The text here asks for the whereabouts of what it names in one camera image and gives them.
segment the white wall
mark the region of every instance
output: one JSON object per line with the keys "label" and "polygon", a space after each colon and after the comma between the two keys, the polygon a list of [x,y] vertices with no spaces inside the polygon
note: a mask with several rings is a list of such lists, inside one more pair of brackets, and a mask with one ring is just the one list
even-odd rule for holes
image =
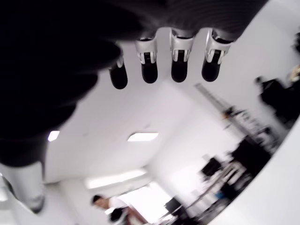
{"label": "white wall", "polygon": [[45,207],[38,215],[26,210],[18,201],[12,201],[12,212],[18,225],[79,225],[57,185],[46,185],[45,188]]}
{"label": "white wall", "polygon": [[299,64],[300,56],[292,48],[300,26],[296,2],[299,4],[297,0],[269,1],[232,45],[214,82],[205,82],[201,76],[207,35],[206,29],[201,30],[189,58],[187,79],[174,85],[201,104],[201,94],[193,85],[202,83],[230,104],[248,109],[261,122],[272,125],[283,139],[288,130],[273,116],[274,111],[258,98],[261,90],[254,79],[264,76],[267,80],[280,78],[287,83],[287,75]]}
{"label": "white wall", "polygon": [[101,194],[106,197],[116,196],[130,190],[141,188],[149,184],[152,180],[153,179],[149,175],[145,174],[141,177],[130,179],[122,183],[113,184],[106,187],[90,189],[89,193],[91,193],[91,195]]}
{"label": "white wall", "polygon": [[220,115],[203,100],[203,96],[192,86],[201,82],[214,94],[236,105],[248,109],[262,123],[275,128],[282,139],[288,133],[272,115],[273,111],[260,102],[260,88],[254,79],[280,78],[286,83],[291,69],[300,62],[299,55],[292,49],[295,33],[299,32],[300,14],[293,0],[272,0],[251,22],[240,39],[225,57],[219,78],[212,83],[201,78],[204,58],[206,30],[202,30],[194,43],[189,59],[186,82],[175,84],[199,104],[182,121],[168,143],[146,167],[151,175],[170,195],[179,195],[185,204],[191,203],[201,192],[202,183],[196,173],[203,167],[202,156],[223,155],[234,150],[240,137],[223,131]]}
{"label": "white wall", "polygon": [[118,185],[90,190],[85,187],[82,180],[63,180],[59,186],[80,225],[109,225],[108,217],[104,211],[91,206],[92,196],[96,194],[106,197],[120,195],[131,189],[142,187],[151,181],[150,176],[143,175]]}
{"label": "white wall", "polygon": [[178,195],[188,205],[203,189],[198,174],[207,163],[203,156],[225,159],[225,152],[234,150],[239,141],[209,112],[195,106],[146,169],[170,196]]}
{"label": "white wall", "polygon": [[80,225],[108,225],[106,214],[91,206],[92,195],[81,180],[63,180],[59,186]]}

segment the person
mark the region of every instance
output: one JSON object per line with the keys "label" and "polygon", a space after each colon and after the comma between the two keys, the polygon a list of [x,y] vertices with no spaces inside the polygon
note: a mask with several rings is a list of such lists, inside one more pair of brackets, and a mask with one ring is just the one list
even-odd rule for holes
{"label": "person", "polygon": [[119,199],[116,196],[105,198],[102,195],[94,195],[92,197],[91,204],[103,210],[107,210],[110,208],[126,209],[128,218],[130,218],[130,220],[128,220],[129,225],[133,225],[132,223],[135,224],[148,223],[148,221],[133,206],[127,205],[125,202],[123,202],[121,199]]}

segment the white ceiling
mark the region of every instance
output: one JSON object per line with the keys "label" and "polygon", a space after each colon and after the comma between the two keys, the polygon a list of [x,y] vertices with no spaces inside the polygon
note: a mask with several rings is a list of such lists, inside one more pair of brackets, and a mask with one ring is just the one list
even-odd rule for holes
{"label": "white ceiling", "polygon": [[[113,87],[100,72],[94,90],[49,143],[46,181],[109,175],[145,166],[195,104],[171,78],[169,30],[158,32],[158,80],[144,82],[134,43],[122,43],[128,85]],[[151,142],[127,142],[136,131],[158,131]]]}
{"label": "white ceiling", "polygon": [[[206,29],[195,39],[183,83],[171,79],[167,28],[157,34],[158,80],[154,84],[143,81],[134,44],[122,43],[127,87],[115,89],[108,71],[100,72],[95,89],[80,102],[58,139],[49,143],[46,181],[110,175],[146,165],[163,150],[164,143],[172,141],[173,131],[196,105],[199,110],[216,112],[193,87],[198,82],[238,108],[249,109],[285,136],[287,131],[270,116],[273,112],[258,100],[260,90],[254,79],[263,75],[286,81],[288,72],[299,63],[291,48],[294,34],[299,32],[295,16],[281,3],[270,1],[231,47],[219,78],[212,83],[201,77]],[[145,130],[158,131],[159,135],[152,142],[127,142],[130,134]]]}

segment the fluorescent light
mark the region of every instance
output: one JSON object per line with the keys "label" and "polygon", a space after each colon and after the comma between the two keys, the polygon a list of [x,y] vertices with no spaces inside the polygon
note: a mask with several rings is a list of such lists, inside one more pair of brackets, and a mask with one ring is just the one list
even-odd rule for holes
{"label": "fluorescent light", "polygon": [[0,187],[0,202],[5,202],[8,200],[8,196],[4,190],[4,188]]}
{"label": "fluorescent light", "polygon": [[114,211],[114,207],[111,207],[111,208],[105,210],[104,212],[105,212],[105,214],[108,215],[108,214],[112,213],[113,211]]}
{"label": "fluorescent light", "polygon": [[158,133],[135,133],[128,138],[129,142],[147,142],[152,141],[158,136]]}
{"label": "fluorescent light", "polygon": [[115,183],[124,182],[126,180],[142,176],[146,173],[143,169],[132,170],[129,172],[121,173],[118,175],[99,177],[99,178],[87,178],[85,180],[85,185],[88,189],[99,188]]}
{"label": "fluorescent light", "polygon": [[56,140],[56,138],[58,137],[58,135],[60,134],[59,131],[51,131],[51,133],[49,134],[49,137],[48,137],[48,141],[54,141]]}

